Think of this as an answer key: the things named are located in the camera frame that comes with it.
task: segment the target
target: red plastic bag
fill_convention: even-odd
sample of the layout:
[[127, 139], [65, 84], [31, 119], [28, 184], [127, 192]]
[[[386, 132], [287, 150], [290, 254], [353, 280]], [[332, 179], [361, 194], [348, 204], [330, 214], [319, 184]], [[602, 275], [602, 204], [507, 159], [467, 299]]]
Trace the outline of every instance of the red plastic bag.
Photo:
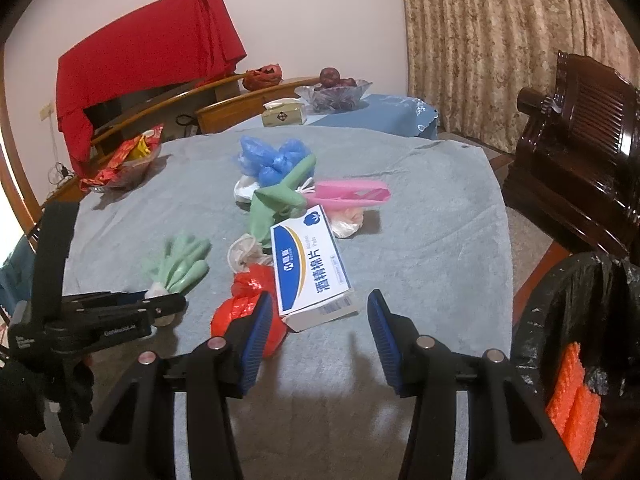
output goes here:
[[282, 81], [282, 69], [279, 65], [266, 65], [258, 70], [247, 70], [242, 80], [244, 86], [249, 92], [261, 90], [270, 86], [276, 86]]
[[276, 278], [273, 267], [253, 264], [248, 272], [238, 272], [231, 285], [229, 300], [224, 301], [211, 318], [211, 336], [223, 336], [234, 319], [248, 316], [254, 311], [260, 294], [267, 291], [271, 294], [273, 319], [267, 343], [264, 345], [263, 357], [270, 357], [287, 335], [285, 325], [278, 314], [278, 295], [276, 294]]

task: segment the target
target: electrical outlet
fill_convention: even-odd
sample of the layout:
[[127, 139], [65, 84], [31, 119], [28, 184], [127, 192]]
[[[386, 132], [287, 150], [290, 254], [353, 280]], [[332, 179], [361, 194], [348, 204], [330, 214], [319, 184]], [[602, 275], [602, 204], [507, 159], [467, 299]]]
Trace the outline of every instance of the electrical outlet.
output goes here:
[[40, 110], [40, 120], [44, 121], [53, 115], [53, 102], [49, 102]]

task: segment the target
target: tissue box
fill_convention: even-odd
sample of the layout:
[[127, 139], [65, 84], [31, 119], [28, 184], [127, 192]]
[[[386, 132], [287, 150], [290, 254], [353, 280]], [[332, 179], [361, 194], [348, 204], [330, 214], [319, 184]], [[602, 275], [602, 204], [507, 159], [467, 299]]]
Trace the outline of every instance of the tissue box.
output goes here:
[[269, 108], [262, 112], [262, 124], [269, 126], [287, 126], [288, 124], [304, 124], [306, 115], [300, 103], [290, 103]]
[[280, 317], [299, 332], [356, 312], [322, 206], [271, 228]]

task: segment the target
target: table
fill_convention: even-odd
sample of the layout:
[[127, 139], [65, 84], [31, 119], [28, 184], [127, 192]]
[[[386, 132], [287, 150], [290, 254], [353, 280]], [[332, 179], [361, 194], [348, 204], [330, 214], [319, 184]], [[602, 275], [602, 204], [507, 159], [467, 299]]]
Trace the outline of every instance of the table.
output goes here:
[[[244, 134], [276, 146], [297, 137], [318, 156], [316, 178], [385, 180], [391, 200], [367, 211], [363, 229], [338, 240], [362, 309], [290, 333], [262, 364], [256, 386], [230, 400], [247, 480], [396, 478], [411, 422], [412, 399], [386, 386], [364, 304], [380, 288], [390, 308], [453, 351], [508, 351], [511, 251], [498, 183], [482, 150], [357, 128], [281, 126]], [[150, 285], [140, 261], [184, 230], [208, 237], [211, 270], [187, 296], [173, 326], [95, 355], [95, 406], [145, 349], [161, 356], [191, 351], [209, 335], [215, 309], [230, 296], [228, 245], [246, 231], [248, 213], [232, 199], [241, 132], [169, 142], [158, 165], [124, 196], [90, 194], [80, 205], [65, 273], [65, 294], [140, 290]], [[465, 403], [459, 403], [456, 477], [464, 477]], [[188, 478], [184, 398], [176, 402], [178, 478]]]
[[[349, 112], [308, 114], [305, 126], [338, 126], [366, 128], [398, 135], [435, 140], [438, 133], [438, 111], [415, 97], [370, 94], [362, 106]], [[229, 128], [233, 131], [262, 127], [260, 116], [252, 117]]]

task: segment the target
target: wooden chair backrest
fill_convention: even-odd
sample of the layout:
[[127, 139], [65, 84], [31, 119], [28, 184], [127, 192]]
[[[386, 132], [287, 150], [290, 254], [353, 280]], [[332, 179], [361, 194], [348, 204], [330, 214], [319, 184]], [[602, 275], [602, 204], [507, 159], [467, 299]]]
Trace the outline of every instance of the wooden chair backrest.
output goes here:
[[569, 144], [610, 170], [627, 162], [638, 134], [638, 92], [629, 81], [591, 57], [559, 52], [555, 99]]

